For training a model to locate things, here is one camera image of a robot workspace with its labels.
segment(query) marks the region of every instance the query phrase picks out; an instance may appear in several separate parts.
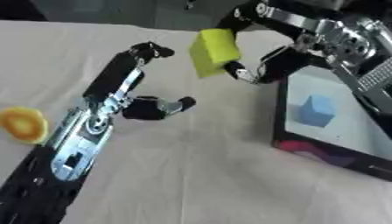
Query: orange object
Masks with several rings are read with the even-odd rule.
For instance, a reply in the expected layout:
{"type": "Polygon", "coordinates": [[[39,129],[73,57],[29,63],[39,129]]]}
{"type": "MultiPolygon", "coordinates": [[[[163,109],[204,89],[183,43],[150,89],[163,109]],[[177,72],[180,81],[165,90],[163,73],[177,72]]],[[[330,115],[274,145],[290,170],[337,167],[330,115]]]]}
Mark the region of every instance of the orange object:
{"type": "Polygon", "coordinates": [[[48,122],[35,108],[15,107],[0,111],[0,126],[26,144],[39,144],[48,134],[48,122]]]}

